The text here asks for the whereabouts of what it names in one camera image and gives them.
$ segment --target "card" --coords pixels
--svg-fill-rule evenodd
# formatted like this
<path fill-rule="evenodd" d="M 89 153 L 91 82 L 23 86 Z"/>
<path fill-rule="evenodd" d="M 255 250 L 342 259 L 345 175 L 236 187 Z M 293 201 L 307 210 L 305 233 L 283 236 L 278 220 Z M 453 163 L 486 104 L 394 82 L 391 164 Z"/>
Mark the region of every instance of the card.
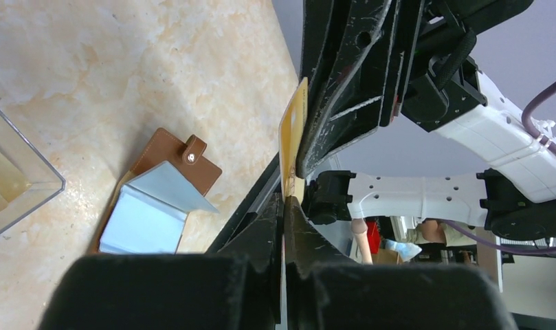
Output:
<path fill-rule="evenodd" d="M 304 198 L 304 179 L 296 177 L 296 155 L 302 141 L 302 133 L 308 116 L 308 79 L 304 78 L 294 92 L 280 122 L 280 174 L 282 197 Z"/>
<path fill-rule="evenodd" d="M 130 180 L 125 186 L 130 186 L 185 213 L 194 210 L 219 213 L 170 162 L 156 165 Z"/>
<path fill-rule="evenodd" d="M 184 219 L 171 209 L 141 192 L 123 191 L 100 240 L 101 251 L 174 254 Z"/>

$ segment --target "robotic arm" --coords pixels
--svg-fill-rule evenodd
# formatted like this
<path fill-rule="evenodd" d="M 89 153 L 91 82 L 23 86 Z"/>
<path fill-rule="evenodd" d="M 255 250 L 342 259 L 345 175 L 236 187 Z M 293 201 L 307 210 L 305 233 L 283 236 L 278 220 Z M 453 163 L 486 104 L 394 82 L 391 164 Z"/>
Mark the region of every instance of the robotic arm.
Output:
<path fill-rule="evenodd" d="M 540 131 L 535 139 L 522 125 L 521 110 L 486 75 L 478 72 L 477 77 L 485 103 L 433 132 L 467 147 L 491 169 L 437 178 L 325 172 L 310 185 L 311 219 L 329 222 L 333 217 L 400 216 L 415 219 L 416 225 L 436 218 L 519 241 L 556 237 L 556 155 L 548 148 L 550 143 L 556 144 L 551 131 L 554 122 L 531 118 Z M 545 136 L 548 144 L 543 145 L 540 139 Z M 341 191 L 347 184 L 346 192 Z M 348 212 L 341 205 L 325 208 L 326 200 L 342 201 L 332 189 L 350 200 Z M 325 217 L 325 210 L 331 217 Z"/>

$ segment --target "cardboard box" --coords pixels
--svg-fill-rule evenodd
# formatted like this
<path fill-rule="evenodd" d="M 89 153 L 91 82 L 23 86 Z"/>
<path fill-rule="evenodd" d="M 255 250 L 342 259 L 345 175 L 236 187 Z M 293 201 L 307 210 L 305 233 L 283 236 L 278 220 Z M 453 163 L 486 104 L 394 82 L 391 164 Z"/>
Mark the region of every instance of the cardboard box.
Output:
<path fill-rule="evenodd" d="M 379 249 L 378 253 L 371 254 L 373 265 L 400 265 L 403 263 L 399 253 L 391 250 Z"/>

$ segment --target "brown leather card holder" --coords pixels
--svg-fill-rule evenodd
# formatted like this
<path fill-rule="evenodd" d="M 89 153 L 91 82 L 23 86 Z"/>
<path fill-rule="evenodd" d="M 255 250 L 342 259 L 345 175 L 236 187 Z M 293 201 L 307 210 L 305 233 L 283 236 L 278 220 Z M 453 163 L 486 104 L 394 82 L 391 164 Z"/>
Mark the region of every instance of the brown leather card holder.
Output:
<path fill-rule="evenodd" d="M 221 176 L 222 170 L 203 156 L 207 144 L 195 135 L 184 143 L 163 128 L 156 130 L 140 158 L 118 182 L 94 234 L 88 253 L 100 253 L 100 238 L 118 200 L 123 184 L 168 160 L 204 196 Z"/>

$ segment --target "clear acrylic box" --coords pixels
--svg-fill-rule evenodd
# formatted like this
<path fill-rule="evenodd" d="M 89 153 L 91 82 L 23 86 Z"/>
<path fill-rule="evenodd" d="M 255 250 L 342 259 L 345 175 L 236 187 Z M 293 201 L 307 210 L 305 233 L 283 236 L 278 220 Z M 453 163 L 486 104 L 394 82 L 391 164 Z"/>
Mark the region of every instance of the clear acrylic box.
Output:
<path fill-rule="evenodd" d="M 0 110 L 0 234 L 64 188 L 59 172 Z"/>

